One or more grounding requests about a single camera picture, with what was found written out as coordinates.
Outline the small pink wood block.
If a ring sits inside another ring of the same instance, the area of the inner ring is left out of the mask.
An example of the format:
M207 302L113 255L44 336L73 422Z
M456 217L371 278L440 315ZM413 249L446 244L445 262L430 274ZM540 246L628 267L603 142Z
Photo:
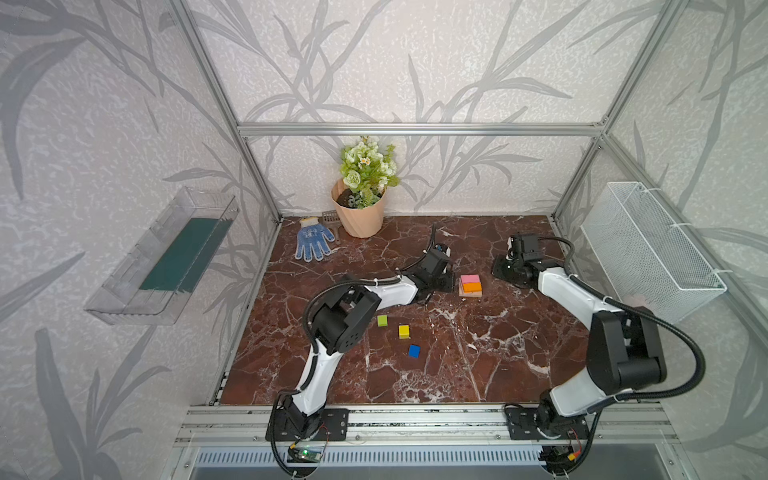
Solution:
M480 280L480 277L479 277L477 274L467 274L467 275L462 275L462 276L460 277L460 280L461 280L461 283L462 283L462 284L467 284L467 283L480 283L480 282L481 282L481 280Z

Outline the orange wood block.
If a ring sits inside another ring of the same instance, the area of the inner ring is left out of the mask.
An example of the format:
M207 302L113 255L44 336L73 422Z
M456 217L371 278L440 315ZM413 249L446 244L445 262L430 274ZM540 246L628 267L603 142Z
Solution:
M480 282L468 282L462 284L465 293L481 293L482 285Z

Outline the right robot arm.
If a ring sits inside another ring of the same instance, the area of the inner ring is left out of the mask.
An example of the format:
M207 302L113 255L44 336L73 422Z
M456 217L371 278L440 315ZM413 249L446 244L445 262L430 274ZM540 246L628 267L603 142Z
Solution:
M498 255L492 275L519 289L535 289L556 301L589 331L586 366L543 393L533 420L539 433L557 439L589 414L626 400L658 400L690 392L703 380L706 360L692 337L643 307L631 307L593 288L562 261L547 258L537 234L515 234ZM664 382L667 365L659 330L681 340L694 357L683 384L646 392Z

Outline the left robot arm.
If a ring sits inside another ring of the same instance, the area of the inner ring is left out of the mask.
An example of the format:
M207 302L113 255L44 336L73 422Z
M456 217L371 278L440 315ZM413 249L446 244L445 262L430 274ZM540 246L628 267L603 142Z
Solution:
M360 279L346 275L315 295L302 316L302 328L310 343L306 365L297 386L277 394L266 438L305 440L317 434L343 356L362 341L380 311L424 304L438 291L449 292L454 282L451 262L450 248L438 243L392 277Z

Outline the beige flower pot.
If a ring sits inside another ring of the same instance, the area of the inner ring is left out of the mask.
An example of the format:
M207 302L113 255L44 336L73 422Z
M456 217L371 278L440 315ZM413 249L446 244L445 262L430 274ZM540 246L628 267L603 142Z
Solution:
M387 194L373 206L364 209L351 209L341 205L339 197L347 189L339 179L331 189L331 199L345 231L355 238L369 238L377 234L384 221L384 211L387 204Z

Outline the small brown brush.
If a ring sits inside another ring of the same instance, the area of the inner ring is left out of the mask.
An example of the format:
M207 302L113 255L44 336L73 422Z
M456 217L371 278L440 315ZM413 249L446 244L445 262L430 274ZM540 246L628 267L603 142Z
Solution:
M338 227L341 225L341 219L335 210L325 211L321 214L320 220L327 227Z

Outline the pink object in basket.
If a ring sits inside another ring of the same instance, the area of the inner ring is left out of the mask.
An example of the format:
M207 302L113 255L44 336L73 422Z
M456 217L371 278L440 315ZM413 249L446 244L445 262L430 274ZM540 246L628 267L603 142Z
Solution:
M623 309L635 315L653 315L648 309L648 301L643 295L626 295L622 297Z

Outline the green white artificial flowers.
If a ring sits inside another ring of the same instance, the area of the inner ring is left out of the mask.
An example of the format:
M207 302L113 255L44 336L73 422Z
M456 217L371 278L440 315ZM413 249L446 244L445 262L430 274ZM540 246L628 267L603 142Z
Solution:
M398 186L395 146L384 149L375 139L362 136L341 150L340 174L344 185L337 203L350 209L365 209L377 204L389 187Z

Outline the blue work glove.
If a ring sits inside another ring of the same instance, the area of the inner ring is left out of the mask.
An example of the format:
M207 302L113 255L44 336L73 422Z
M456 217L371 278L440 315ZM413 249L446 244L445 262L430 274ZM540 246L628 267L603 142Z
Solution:
M317 217L305 217L300 221L297 233L295 259L304 262L322 261L331 254L330 243L336 240L333 232Z

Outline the left circuit board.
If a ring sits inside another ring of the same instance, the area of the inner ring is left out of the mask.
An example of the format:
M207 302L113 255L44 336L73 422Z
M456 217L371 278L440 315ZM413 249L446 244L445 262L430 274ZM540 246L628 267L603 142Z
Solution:
M298 445L291 445L288 449L288 457L292 463L316 464L322 460L323 452L312 450Z

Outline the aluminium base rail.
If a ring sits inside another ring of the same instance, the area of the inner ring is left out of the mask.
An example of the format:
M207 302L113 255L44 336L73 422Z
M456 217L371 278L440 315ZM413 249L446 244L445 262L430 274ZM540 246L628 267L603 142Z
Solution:
M349 405L346 439L333 447L374 445L502 445L511 442L502 406L466 404ZM176 434L176 447L267 446L266 405L192 407ZM618 404L604 410L598 444L678 444L658 403Z

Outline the clear plastic wall shelf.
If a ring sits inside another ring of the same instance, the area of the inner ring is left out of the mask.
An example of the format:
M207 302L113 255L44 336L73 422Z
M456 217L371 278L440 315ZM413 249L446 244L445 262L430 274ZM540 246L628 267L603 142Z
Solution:
M181 188L84 310L108 325L175 324L238 213L233 194Z

